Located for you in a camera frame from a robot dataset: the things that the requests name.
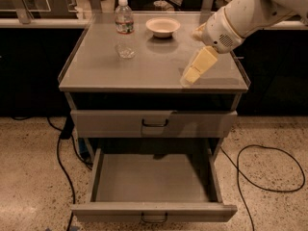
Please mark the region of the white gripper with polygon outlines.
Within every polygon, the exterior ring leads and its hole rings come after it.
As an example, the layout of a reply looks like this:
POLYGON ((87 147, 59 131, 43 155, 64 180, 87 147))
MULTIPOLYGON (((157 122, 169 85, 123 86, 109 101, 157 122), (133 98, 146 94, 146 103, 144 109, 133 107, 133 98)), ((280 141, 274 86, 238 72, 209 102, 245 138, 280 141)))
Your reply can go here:
POLYGON ((206 23, 197 27, 192 32, 192 38, 203 41, 207 46, 198 50, 186 66, 180 79, 183 87, 194 84, 210 69, 217 62, 218 53, 228 53, 244 42, 244 39, 231 27, 224 8, 220 8, 206 23))

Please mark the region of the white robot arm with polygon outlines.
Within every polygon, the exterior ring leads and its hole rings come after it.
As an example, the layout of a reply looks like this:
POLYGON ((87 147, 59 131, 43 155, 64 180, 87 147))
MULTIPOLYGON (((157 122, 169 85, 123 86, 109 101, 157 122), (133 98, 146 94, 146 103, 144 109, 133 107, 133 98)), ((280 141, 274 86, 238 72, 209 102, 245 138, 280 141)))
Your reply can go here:
POLYGON ((203 42, 186 66, 180 83, 188 87, 211 68, 220 54, 231 52, 256 31, 294 15, 308 16, 308 0, 232 0, 219 8, 192 36, 203 42))

